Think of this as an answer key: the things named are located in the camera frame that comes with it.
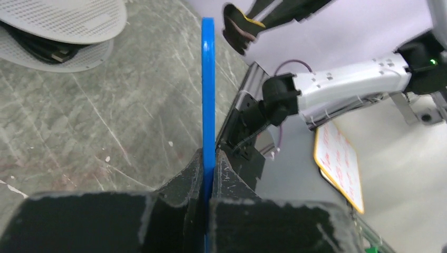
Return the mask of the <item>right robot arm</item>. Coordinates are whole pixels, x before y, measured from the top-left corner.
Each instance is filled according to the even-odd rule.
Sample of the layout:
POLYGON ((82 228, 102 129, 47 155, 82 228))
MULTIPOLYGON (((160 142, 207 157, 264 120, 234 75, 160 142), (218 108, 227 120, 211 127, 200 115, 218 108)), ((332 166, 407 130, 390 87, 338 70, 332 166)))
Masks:
POLYGON ((428 1, 432 29, 400 45, 394 52, 329 71, 282 74, 262 85, 263 98, 241 112, 252 131, 278 126, 301 110, 331 103, 328 111, 307 118, 316 128, 331 118, 362 108, 387 93, 396 101, 403 93, 429 94, 436 109, 414 113, 399 107, 407 122, 434 124, 446 119, 446 1, 428 1))

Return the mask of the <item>blue framed whiteboard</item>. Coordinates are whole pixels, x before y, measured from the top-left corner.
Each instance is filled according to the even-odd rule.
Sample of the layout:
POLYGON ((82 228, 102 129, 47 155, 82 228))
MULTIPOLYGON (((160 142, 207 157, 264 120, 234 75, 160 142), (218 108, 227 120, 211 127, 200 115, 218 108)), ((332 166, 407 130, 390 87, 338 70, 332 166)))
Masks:
POLYGON ((208 236, 209 201, 211 198, 215 158, 215 24, 212 17, 201 22, 202 73, 202 163, 205 202, 205 252, 210 252, 208 236))

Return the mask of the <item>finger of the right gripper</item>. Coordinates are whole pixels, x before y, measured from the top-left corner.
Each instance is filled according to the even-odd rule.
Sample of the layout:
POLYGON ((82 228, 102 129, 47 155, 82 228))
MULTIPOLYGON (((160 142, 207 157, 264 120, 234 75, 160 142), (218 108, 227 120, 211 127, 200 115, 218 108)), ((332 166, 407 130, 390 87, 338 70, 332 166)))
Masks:
POLYGON ((300 22, 312 14, 317 13, 321 8, 324 8, 331 2, 331 0, 282 1, 261 21, 265 27, 260 32, 262 33, 277 26, 288 24, 293 20, 300 22))
POLYGON ((262 11, 264 11, 274 0, 254 0, 250 10, 248 11, 248 18, 253 19, 262 11))

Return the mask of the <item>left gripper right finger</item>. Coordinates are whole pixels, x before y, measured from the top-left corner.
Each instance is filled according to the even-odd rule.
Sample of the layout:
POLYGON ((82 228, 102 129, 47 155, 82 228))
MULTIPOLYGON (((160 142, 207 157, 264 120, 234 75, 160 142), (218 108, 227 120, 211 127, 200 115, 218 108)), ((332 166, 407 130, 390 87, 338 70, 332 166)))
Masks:
POLYGON ((209 202, 210 252, 362 252, 352 217, 326 201, 266 200, 218 151, 209 202))

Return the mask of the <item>yellow black eraser pad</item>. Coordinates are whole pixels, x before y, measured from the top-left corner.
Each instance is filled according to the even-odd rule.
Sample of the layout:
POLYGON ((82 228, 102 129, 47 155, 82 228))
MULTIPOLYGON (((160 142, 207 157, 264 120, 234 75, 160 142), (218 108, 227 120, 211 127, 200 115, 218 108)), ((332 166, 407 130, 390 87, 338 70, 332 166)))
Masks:
POLYGON ((224 29, 222 34, 227 43, 240 55, 245 56, 249 43, 266 29, 259 21, 248 18, 239 8, 227 3, 223 8, 224 29))

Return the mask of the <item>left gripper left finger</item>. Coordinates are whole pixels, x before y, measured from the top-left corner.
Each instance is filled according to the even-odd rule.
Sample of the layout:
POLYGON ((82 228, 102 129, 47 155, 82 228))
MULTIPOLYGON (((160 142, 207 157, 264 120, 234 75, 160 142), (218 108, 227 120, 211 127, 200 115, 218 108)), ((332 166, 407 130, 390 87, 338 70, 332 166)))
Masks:
POLYGON ((202 151, 155 191, 41 192, 16 209, 1 252, 204 252, 202 151))

